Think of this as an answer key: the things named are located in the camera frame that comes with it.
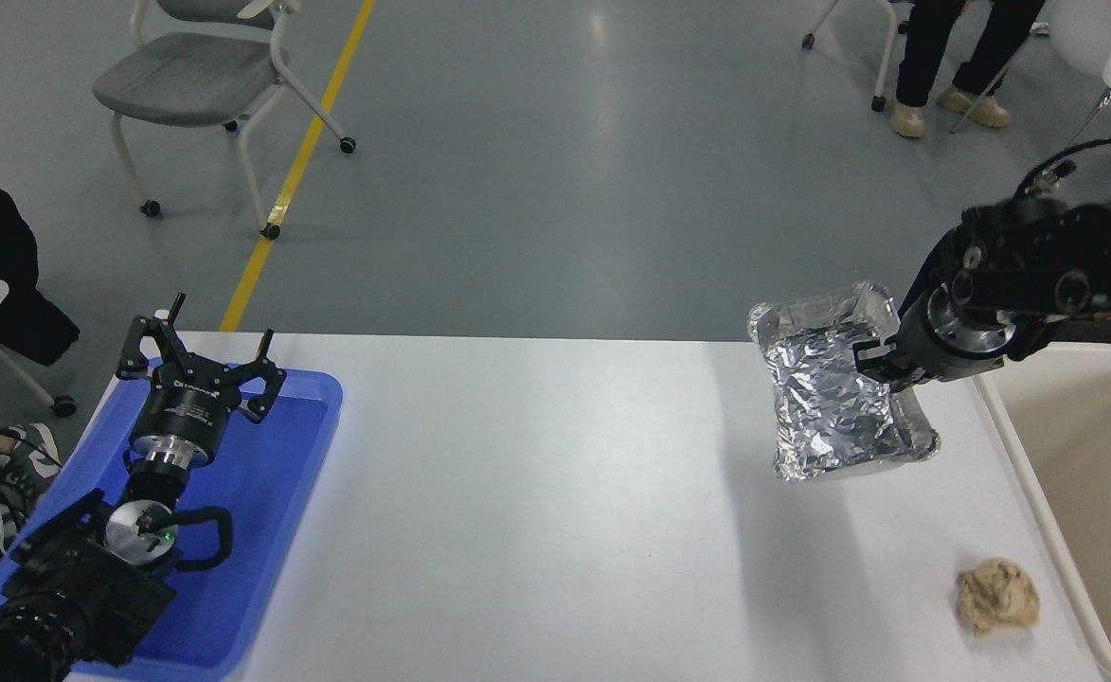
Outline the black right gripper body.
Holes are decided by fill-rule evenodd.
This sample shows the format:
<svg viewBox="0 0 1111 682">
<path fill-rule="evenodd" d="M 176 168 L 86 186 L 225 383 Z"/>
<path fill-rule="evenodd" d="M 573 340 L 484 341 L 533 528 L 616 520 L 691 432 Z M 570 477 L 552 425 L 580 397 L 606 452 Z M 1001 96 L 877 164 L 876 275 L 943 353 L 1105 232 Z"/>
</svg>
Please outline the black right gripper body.
<svg viewBox="0 0 1111 682">
<path fill-rule="evenodd" d="M 938 285 L 902 311 L 895 351 L 923 382 L 954 381 L 1002 367 L 1011 341 L 1010 322 L 980 322 Z"/>
</svg>

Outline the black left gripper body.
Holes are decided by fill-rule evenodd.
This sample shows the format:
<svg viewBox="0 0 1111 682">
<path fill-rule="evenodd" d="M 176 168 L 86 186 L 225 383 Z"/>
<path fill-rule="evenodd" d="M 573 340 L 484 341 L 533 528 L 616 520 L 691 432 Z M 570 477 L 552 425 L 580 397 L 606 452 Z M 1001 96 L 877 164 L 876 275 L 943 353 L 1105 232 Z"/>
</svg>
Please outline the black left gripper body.
<svg viewBox="0 0 1111 682">
<path fill-rule="evenodd" d="M 256 379 L 249 368 L 204 355 L 164 359 L 144 375 L 150 393 L 132 428 L 134 448 L 170 438 L 196 448 L 217 448 L 231 414 L 241 407 L 241 387 Z"/>
</svg>

